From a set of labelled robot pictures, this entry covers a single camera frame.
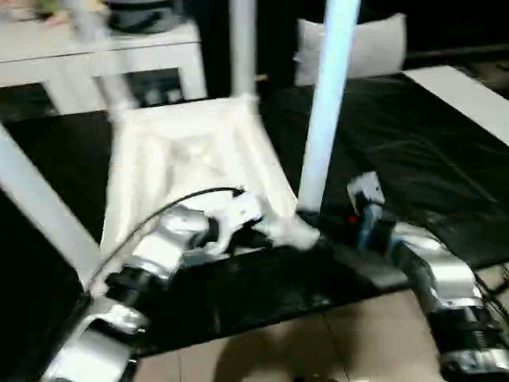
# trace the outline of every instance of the black mat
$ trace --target black mat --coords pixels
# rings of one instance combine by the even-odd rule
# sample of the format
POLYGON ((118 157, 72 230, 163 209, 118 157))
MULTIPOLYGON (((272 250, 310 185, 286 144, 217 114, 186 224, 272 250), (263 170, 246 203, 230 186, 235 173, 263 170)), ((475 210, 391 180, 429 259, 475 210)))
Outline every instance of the black mat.
MULTIPOLYGON (((279 92, 260 110, 297 192, 312 88, 279 92)), ((376 170, 388 205, 439 235, 473 267, 509 256, 509 147, 404 75, 348 83, 324 196, 348 203, 346 184, 376 170)))
MULTIPOLYGON (((311 99, 310 88, 290 89, 261 106, 294 189, 311 99)), ((105 116, 43 119, 14 124, 10 131, 98 240, 111 149, 105 116)), ((348 203, 345 186, 366 170, 379 172, 390 207, 428 226, 474 267, 509 259, 509 185, 503 179, 509 170, 509 149, 403 76, 348 84, 323 210, 328 217, 324 227, 332 238, 340 236, 337 216, 348 203)), ((43 244, 44 238, 37 238, 37 231, 14 215, 0 216, 3 237, 10 241, 6 248, 17 249, 12 264, 7 264, 10 275, 3 290, 15 290, 12 295, 23 302, 16 317, 25 318, 16 322, 13 317, 9 328, 20 333, 19 344, 34 344, 36 354, 30 360, 38 360, 40 366, 54 345, 51 334, 61 328, 80 289, 76 275, 43 244), (20 229, 21 241, 15 236, 20 229), (38 260, 29 261, 34 254, 38 260), (29 269, 21 279, 20 272, 11 271, 25 268, 29 269), (16 289, 20 280, 29 292, 16 289), (25 334, 27 327, 32 329, 25 334)), ((225 337, 405 286, 401 272, 377 255, 338 243, 310 253, 280 248, 194 267, 177 276, 156 307, 141 352, 159 353, 225 337)), ((4 349, 20 346, 5 343, 4 349)), ((27 370, 30 366, 23 359, 16 364, 27 370)))

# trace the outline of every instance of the white pole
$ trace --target white pole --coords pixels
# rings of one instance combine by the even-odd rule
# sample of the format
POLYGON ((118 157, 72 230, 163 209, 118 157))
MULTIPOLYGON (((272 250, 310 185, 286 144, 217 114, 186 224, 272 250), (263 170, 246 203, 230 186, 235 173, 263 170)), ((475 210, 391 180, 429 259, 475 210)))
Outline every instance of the white pole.
POLYGON ((313 98, 299 188, 299 208, 319 212, 347 77, 360 0, 329 0, 320 72, 313 98))
POLYGON ((110 30, 104 25, 100 15, 89 10, 90 2, 67 0, 72 20, 76 23, 80 36, 84 39, 92 55, 94 72, 101 73, 104 84, 106 104, 110 117, 115 123, 122 122, 124 111, 136 105, 134 97, 122 75, 119 57, 113 50, 110 30))
POLYGON ((231 87, 234 96, 256 93, 256 1, 230 0, 231 87))
POLYGON ((99 246, 1 123, 0 186, 33 225, 76 269, 85 287, 103 260, 99 246))

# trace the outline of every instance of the tile floor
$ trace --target tile floor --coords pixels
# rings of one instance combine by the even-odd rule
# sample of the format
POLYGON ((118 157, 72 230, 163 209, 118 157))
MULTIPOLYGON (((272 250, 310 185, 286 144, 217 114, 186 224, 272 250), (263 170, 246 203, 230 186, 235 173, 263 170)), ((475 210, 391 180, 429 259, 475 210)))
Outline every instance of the tile floor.
POLYGON ((135 382, 441 382, 436 355, 407 291, 145 359, 135 382))

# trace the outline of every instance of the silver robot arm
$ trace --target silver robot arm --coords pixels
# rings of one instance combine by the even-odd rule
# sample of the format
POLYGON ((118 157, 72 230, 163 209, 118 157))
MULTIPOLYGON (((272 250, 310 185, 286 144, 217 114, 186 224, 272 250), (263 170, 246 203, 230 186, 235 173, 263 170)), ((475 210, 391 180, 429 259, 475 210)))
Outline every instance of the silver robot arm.
POLYGON ((509 380, 502 330, 484 306, 468 264, 427 229, 387 213, 375 173, 356 178, 348 193, 362 217, 358 247, 380 252, 408 277, 440 353, 442 376, 509 380))
POLYGON ((243 228, 274 246, 310 249, 320 233, 298 216, 279 217, 252 193, 241 193, 222 209, 205 214, 176 205, 135 247, 118 273, 107 277, 105 295, 91 298, 85 313, 42 376, 44 382, 118 382, 136 370, 134 351, 149 329, 150 307, 160 303, 185 253, 203 248, 221 255, 243 228))

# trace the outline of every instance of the black cable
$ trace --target black cable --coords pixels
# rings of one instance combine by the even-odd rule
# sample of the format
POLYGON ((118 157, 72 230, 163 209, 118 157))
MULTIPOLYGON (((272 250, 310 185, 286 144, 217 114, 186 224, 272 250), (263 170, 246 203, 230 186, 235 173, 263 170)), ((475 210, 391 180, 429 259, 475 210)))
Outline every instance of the black cable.
POLYGON ((497 311, 498 314, 504 320, 504 323, 507 327, 509 327, 509 312, 502 305, 500 300, 493 294, 492 290, 486 285, 486 283, 482 280, 478 275, 474 275, 476 277, 477 284, 482 288, 481 293, 483 295, 483 299, 487 300, 497 311))
POLYGON ((195 193, 189 193, 187 195, 184 195, 183 197, 179 197, 175 201, 170 201, 169 203, 163 205, 156 211, 152 212, 148 217, 143 219, 140 223, 136 224, 136 226, 133 228, 133 230, 129 233, 129 235, 126 236, 126 238, 117 246, 115 250, 113 250, 110 255, 101 263, 101 265, 95 270, 93 276, 91 277, 91 281, 88 284, 87 290, 90 290, 90 286, 92 283, 97 279, 97 277, 103 272, 104 268, 108 263, 119 253, 119 251, 126 245, 133 237, 136 235, 136 233, 141 230, 143 227, 145 227, 145 224, 147 224, 149 221, 151 221, 154 217, 157 217, 161 215, 164 211, 167 209, 171 209, 175 205, 178 205, 179 203, 186 201, 188 199, 191 199, 193 197, 199 197, 200 195, 205 195, 207 193, 220 193, 220 192, 231 192, 233 193, 234 197, 237 197, 244 191, 242 189, 237 189, 235 187, 213 187, 210 189, 202 189, 201 191, 196 191, 195 193))

